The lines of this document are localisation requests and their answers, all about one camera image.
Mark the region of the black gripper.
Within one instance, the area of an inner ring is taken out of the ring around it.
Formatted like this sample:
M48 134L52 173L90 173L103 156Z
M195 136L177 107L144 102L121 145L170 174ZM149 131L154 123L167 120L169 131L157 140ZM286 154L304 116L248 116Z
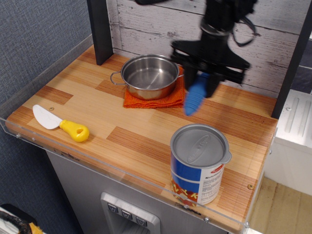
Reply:
M200 40L175 40L171 43L171 60L182 65L186 90L193 85L198 71L209 74L205 98L214 94L221 81L242 83L250 64L229 48L228 38L229 35L203 32Z

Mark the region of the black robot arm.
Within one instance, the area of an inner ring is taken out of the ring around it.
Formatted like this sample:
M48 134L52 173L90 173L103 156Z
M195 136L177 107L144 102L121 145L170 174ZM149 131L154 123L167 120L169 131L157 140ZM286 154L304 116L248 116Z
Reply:
M256 31L246 17L253 13L254 0L208 0L200 23L200 40L174 40L171 60L184 69L185 88L189 91L199 71L209 75L205 97L210 98L220 82L229 80L241 84L250 63L235 54L228 39L239 21Z

